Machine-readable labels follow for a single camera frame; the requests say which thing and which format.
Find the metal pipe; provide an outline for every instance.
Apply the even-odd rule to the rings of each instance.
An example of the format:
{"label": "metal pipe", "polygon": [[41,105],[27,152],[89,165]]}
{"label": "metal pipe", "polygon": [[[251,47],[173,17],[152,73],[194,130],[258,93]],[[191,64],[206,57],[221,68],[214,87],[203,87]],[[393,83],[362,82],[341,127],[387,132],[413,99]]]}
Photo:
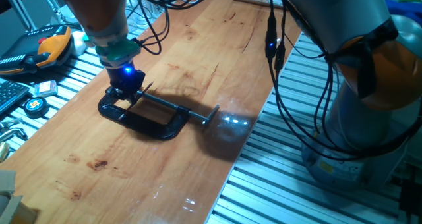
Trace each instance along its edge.
{"label": "metal pipe", "polygon": [[15,10],[16,15],[19,17],[21,23],[27,31],[31,32],[37,29],[21,0],[9,0],[9,3]]}
{"label": "metal pipe", "polygon": [[151,96],[150,94],[147,94],[147,93],[144,93],[142,96],[143,96],[144,98],[146,98],[146,99],[149,99],[149,100],[151,100],[151,101],[154,101],[154,102],[156,102],[156,103],[159,103],[159,104],[161,104],[161,105],[164,105],[164,106],[166,106],[166,107],[168,107],[168,108],[170,108],[170,109],[174,109],[174,110],[176,110],[176,109],[179,107],[178,105],[175,105],[175,104],[170,103],[170,102],[168,102],[168,101],[165,101],[165,100],[163,100],[163,99],[157,98],[157,97],[155,97],[155,96]]}
{"label": "metal pipe", "polygon": [[[160,105],[164,105],[164,106],[166,106],[166,107],[168,107],[168,108],[170,108],[170,109],[174,109],[174,110],[176,110],[177,108],[179,108],[179,106],[178,105],[175,105],[175,104],[173,104],[173,103],[170,103],[170,102],[168,102],[168,101],[165,101],[165,100],[163,100],[163,99],[160,99],[160,98],[157,98],[157,97],[155,97],[155,96],[152,96],[152,95],[150,95],[150,94],[147,94],[147,93],[143,93],[142,94],[142,97],[144,97],[145,99],[149,99],[150,101],[153,101],[153,102],[156,102],[156,103],[159,103]],[[207,117],[205,117],[205,116],[203,116],[203,115],[200,115],[200,114],[198,114],[198,113],[195,113],[195,112],[193,112],[193,111],[189,111],[189,116],[191,116],[191,117],[193,117],[193,118],[195,118],[195,119],[198,119],[198,120],[200,120],[200,121],[202,121],[202,124],[203,125],[206,125],[206,124],[208,124],[210,121],[211,121],[211,119],[214,117],[214,115],[217,113],[217,110],[218,110],[218,108],[219,108],[220,106],[219,105],[217,105],[212,111],[211,111],[211,113],[210,113],[210,115],[208,116],[208,118]]]}
{"label": "metal pipe", "polygon": [[27,140],[28,136],[26,135],[25,130],[22,128],[11,128],[8,131],[4,132],[0,135],[0,142],[4,142],[11,138],[12,136],[17,135],[19,138],[23,140]]}

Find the wooden table surface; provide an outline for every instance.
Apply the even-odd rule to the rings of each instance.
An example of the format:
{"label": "wooden table surface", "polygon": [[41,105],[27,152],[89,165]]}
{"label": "wooden table surface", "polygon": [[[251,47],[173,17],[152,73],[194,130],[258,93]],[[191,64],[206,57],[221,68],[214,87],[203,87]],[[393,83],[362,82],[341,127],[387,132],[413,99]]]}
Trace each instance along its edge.
{"label": "wooden table surface", "polygon": [[[159,142],[109,121],[97,110],[109,78],[97,75],[0,164],[16,171],[15,194],[38,212],[38,223],[203,223],[272,88],[268,14],[233,0],[171,11],[162,54],[135,58],[144,85],[154,81],[150,91],[161,98],[202,114],[219,104],[208,129],[191,121],[177,138]],[[164,22],[161,16],[155,29]],[[293,41],[299,36],[290,16],[286,30]],[[157,117],[150,103],[134,111],[168,117]]]}

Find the metal grating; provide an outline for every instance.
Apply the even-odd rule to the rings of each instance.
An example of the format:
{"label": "metal grating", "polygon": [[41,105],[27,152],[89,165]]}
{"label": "metal grating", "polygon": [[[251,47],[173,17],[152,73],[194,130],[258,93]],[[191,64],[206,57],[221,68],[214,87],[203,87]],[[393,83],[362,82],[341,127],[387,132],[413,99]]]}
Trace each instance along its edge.
{"label": "metal grating", "polygon": [[[23,123],[15,125],[12,128],[23,128],[28,136],[31,137],[102,69],[103,66],[101,66],[95,51],[91,48],[87,48],[85,53],[79,58],[71,57],[64,65],[49,67],[48,69],[43,70],[42,73],[25,74],[16,77],[15,82],[29,87],[32,94],[34,93],[35,84],[46,80],[56,80],[59,87],[59,93],[56,96],[45,98],[50,104],[50,109],[45,116],[38,119],[30,119],[26,116],[23,105],[25,101],[30,98],[29,96],[26,96],[4,112],[6,116],[2,117],[2,122],[15,118],[22,118]],[[23,145],[24,141],[20,138],[12,137],[10,140],[7,140],[7,143],[11,146],[8,154],[9,157]]]}
{"label": "metal grating", "polygon": [[[301,34],[296,47],[308,56],[319,48]],[[292,51],[280,75],[285,105],[305,127],[324,88],[327,64]],[[334,82],[334,95],[337,92]],[[301,143],[268,96],[207,223],[397,223],[401,188],[393,184],[378,193],[339,192],[318,183],[302,164]]]}

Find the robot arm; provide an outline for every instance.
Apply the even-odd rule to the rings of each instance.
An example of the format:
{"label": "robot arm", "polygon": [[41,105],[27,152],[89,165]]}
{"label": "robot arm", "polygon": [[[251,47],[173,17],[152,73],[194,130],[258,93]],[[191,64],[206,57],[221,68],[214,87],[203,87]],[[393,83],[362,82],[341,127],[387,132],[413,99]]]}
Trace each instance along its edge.
{"label": "robot arm", "polygon": [[117,99],[136,103],[136,93],[145,74],[135,70],[132,60],[140,47],[127,37],[126,0],[65,0],[107,69],[111,87],[107,92]]}

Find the keyboard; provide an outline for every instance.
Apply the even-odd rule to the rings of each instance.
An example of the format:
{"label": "keyboard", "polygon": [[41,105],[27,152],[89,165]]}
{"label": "keyboard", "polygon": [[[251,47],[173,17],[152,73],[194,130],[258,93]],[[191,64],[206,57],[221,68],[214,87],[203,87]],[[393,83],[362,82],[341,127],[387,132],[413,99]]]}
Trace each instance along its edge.
{"label": "keyboard", "polygon": [[18,102],[28,91],[27,86],[0,78],[0,114]]}

